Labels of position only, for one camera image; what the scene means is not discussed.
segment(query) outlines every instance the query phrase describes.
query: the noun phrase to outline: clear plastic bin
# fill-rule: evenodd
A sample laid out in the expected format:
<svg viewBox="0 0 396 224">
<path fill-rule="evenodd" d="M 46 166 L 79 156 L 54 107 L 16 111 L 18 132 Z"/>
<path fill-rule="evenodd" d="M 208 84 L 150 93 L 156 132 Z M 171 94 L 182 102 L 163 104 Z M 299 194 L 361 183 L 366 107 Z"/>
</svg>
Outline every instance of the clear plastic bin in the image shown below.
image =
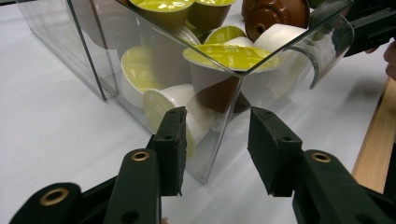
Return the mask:
<svg viewBox="0 0 396 224">
<path fill-rule="evenodd" d="M 275 40 L 203 46 L 208 36 L 225 41 L 214 38 L 219 29 L 203 32 L 187 21 L 176 28 L 186 15 L 169 19 L 123 0 L 18 0 L 33 32 L 64 63 L 151 132 L 168 109 L 186 106 L 187 169 L 204 183 L 219 150 L 231 157 L 246 143 L 251 106 L 280 110 L 304 78 L 312 75 L 314 88 L 343 57 L 353 29 L 341 14 L 351 4 L 324 1 L 311 8 L 308 29 L 264 49 Z M 234 2 L 222 27 L 244 31 L 241 8 L 242 0 Z"/>
</svg>

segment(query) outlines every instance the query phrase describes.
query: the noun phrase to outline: wooden edge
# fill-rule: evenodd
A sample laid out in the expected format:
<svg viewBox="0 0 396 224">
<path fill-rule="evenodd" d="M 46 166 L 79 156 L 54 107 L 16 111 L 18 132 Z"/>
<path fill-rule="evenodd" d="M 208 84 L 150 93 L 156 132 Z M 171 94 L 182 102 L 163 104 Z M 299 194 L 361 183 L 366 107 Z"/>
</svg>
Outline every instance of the wooden edge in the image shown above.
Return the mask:
<svg viewBox="0 0 396 224">
<path fill-rule="evenodd" d="M 359 184 L 383 193 L 396 134 L 396 81 L 389 78 L 356 159 Z"/>
</svg>

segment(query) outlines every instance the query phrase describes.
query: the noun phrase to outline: brown coffee capsule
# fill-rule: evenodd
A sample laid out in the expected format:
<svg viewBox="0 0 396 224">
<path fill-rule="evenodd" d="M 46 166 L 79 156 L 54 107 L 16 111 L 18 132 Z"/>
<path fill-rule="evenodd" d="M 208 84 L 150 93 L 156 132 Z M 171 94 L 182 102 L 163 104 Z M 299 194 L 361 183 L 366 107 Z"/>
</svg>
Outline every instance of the brown coffee capsule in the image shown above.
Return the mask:
<svg viewBox="0 0 396 224">
<path fill-rule="evenodd" d="M 247 18 L 249 11 L 254 7 L 256 1 L 257 0 L 244 0 L 242 2 L 241 15 L 244 18 L 244 20 Z"/>
<path fill-rule="evenodd" d="M 247 37 L 253 42 L 276 23 L 306 28 L 309 24 L 306 0 L 257 0 L 245 20 Z"/>
<path fill-rule="evenodd" d="M 229 77 L 213 86 L 202 89 L 196 93 L 196 98 L 199 103 L 205 105 L 216 112 L 225 113 L 230 106 L 231 100 L 238 85 L 238 77 Z M 248 99 L 242 92 L 238 97 L 233 107 L 233 113 L 239 114 L 250 108 Z"/>
</svg>

